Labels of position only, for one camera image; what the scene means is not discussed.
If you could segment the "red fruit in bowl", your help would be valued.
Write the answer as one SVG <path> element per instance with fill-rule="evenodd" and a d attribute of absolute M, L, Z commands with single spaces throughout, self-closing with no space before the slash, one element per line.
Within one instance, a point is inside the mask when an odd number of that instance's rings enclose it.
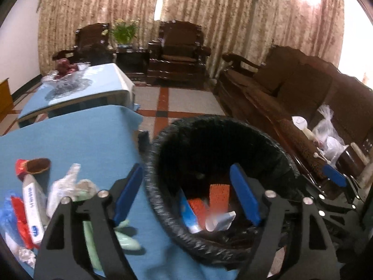
<path fill-rule="evenodd" d="M 62 58 L 57 60 L 56 70 L 61 76 L 65 76 L 67 74 L 78 71 L 78 65 L 75 63 L 71 64 L 67 58 Z"/>

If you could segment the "blue plastic bag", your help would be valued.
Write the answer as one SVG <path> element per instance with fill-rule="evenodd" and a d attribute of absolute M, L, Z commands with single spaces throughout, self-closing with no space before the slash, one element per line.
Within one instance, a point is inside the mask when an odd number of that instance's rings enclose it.
<path fill-rule="evenodd" d="M 4 198 L 3 206 L 1 208 L 1 227 L 5 233 L 8 233 L 13 241 L 21 245 L 23 242 L 18 232 L 17 217 L 14 213 L 11 202 L 13 196 L 18 196 L 18 194 L 13 191 L 8 191 Z"/>

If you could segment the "glass fruit bowl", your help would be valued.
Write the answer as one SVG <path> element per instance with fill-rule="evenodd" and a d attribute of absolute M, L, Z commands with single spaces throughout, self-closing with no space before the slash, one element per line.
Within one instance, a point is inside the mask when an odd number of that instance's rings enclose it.
<path fill-rule="evenodd" d="M 67 74 L 63 77 L 58 77 L 58 71 L 50 71 L 48 75 L 42 77 L 41 82 L 43 87 L 51 89 L 47 94 L 48 99 L 65 97 L 89 87 L 93 81 L 84 78 L 84 74 L 90 67 L 90 63 L 78 63 L 78 71 Z"/>

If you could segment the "wooden tv cabinet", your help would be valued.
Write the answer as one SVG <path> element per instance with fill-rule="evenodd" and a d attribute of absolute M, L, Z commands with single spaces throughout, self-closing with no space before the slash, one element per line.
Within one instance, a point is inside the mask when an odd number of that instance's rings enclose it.
<path fill-rule="evenodd" d="M 13 98 L 10 94 L 8 78 L 6 78 L 0 83 L 0 121 L 5 119 L 13 109 L 13 106 Z"/>

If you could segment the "white plastic bags on sofa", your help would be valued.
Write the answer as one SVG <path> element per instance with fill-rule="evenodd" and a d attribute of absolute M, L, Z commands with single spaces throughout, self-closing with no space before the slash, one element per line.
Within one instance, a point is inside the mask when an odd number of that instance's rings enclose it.
<path fill-rule="evenodd" d="M 321 114 L 322 119 L 314 127 L 312 133 L 315 135 L 322 155 L 332 166 L 335 166 L 338 158 L 348 145 L 345 144 L 332 124 L 333 110 L 328 105 L 323 104 L 317 111 Z"/>

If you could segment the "blue tablecloth table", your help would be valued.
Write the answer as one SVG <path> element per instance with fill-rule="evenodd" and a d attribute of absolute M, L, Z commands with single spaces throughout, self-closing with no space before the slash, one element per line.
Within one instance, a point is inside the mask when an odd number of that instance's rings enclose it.
<path fill-rule="evenodd" d="M 1 198 L 9 192 L 22 193 L 15 175 L 18 159 L 48 158 L 49 171 L 39 179 L 48 190 L 72 164 L 80 164 L 78 177 L 89 179 L 99 189 L 110 189 L 140 162 L 133 130 L 142 117 L 118 106 L 105 105 L 72 112 L 29 125 L 1 137 Z M 194 260 L 173 243 L 150 208 L 141 188 L 128 216 L 130 232 L 140 242 L 139 254 L 127 254 L 139 279 L 235 279 L 236 270 L 207 266 Z"/>
<path fill-rule="evenodd" d="M 21 127 L 30 125 L 39 114 L 54 117 L 72 109 L 100 105 L 135 104 L 135 84 L 114 63 L 87 67 L 70 75 L 71 82 L 43 82 L 18 116 Z"/>

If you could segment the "white cup on sofa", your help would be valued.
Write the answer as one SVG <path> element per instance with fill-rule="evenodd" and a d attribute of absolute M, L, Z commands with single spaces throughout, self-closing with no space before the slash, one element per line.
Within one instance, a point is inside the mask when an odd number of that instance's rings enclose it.
<path fill-rule="evenodd" d="M 305 118 L 301 116 L 292 116 L 293 124 L 304 133 L 304 135 L 311 141 L 315 141 L 315 134 L 308 129 L 308 123 Z"/>

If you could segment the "potted green plant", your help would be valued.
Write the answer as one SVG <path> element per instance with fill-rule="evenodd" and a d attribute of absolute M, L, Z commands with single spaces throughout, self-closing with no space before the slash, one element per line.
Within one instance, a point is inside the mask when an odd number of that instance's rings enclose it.
<path fill-rule="evenodd" d="M 111 35 L 117 46 L 133 47 L 137 38 L 140 22 L 138 20 L 124 21 L 117 19 L 111 28 Z"/>

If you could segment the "floral beige curtains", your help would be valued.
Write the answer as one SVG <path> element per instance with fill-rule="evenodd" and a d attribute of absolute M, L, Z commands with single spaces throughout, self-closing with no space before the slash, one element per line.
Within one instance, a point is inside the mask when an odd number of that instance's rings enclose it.
<path fill-rule="evenodd" d="M 211 77 L 223 53 L 261 63 L 271 45 L 338 65 L 344 34 L 344 0 L 39 0 L 38 12 L 41 73 L 52 68 L 54 53 L 72 47 L 76 29 L 117 19 L 138 22 L 141 46 L 155 39 L 163 21 L 200 25 L 212 51 Z"/>

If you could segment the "blue white packet in bin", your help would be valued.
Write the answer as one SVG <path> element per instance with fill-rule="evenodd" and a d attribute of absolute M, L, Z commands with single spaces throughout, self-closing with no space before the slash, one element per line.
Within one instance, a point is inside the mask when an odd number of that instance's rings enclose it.
<path fill-rule="evenodd" d="M 179 194 L 179 207 L 180 207 L 180 216 L 184 225 L 188 228 L 191 234 L 196 234 L 202 231 L 198 223 L 198 219 L 193 212 L 190 204 L 187 201 L 187 198 L 183 191 L 180 191 Z"/>

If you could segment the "clear white plastic bag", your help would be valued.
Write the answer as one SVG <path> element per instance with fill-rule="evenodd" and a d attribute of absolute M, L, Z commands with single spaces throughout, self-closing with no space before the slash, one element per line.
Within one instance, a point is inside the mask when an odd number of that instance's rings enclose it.
<path fill-rule="evenodd" d="M 50 219 L 63 197 L 68 196 L 75 202 L 90 199 L 98 192 L 97 186 L 89 179 L 77 181 L 80 169 L 80 164 L 72 164 L 67 174 L 51 185 L 46 206 L 46 214 Z"/>

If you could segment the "red plastic wrapper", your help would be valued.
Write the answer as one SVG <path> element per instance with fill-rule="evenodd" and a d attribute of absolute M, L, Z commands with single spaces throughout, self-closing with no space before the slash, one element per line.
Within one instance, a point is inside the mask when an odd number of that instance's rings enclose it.
<path fill-rule="evenodd" d="M 23 200 L 18 196 L 11 196 L 11 204 L 14 210 L 14 214 L 16 216 L 17 229 L 20 234 L 20 237 L 23 243 L 25 244 L 25 247 L 29 250 L 33 250 L 35 248 L 35 245 L 32 241 L 30 230 L 28 228 Z"/>

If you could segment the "dark wooden side table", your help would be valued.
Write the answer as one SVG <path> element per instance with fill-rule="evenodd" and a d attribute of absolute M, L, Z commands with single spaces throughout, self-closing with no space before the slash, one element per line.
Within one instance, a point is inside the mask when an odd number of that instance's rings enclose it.
<path fill-rule="evenodd" d="M 141 80 L 147 76 L 149 51 L 144 48 L 119 48 L 116 50 L 116 64 L 131 80 Z"/>

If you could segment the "red brown paper cup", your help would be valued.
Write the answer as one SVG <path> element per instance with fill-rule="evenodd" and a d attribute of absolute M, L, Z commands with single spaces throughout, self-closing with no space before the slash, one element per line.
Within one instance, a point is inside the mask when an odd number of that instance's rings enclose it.
<path fill-rule="evenodd" d="M 48 158 L 36 158 L 31 160 L 18 159 L 15 163 L 15 173 L 21 181 L 26 175 L 38 175 L 47 171 L 51 166 Z"/>

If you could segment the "dark wooden sofa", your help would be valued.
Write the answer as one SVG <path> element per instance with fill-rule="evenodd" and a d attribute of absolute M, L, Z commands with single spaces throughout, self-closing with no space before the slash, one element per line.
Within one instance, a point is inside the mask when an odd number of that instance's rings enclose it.
<path fill-rule="evenodd" d="M 317 183 L 326 181 L 317 148 L 292 122 L 306 119 L 314 128 L 322 119 L 323 104 L 334 112 L 332 124 L 344 142 L 372 153 L 372 89 L 333 64 L 297 49 L 274 45 L 256 71 L 242 56 L 225 53 L 214 92 L 230 116 L 261 129 L 289 153 L 300 173 Z"/>

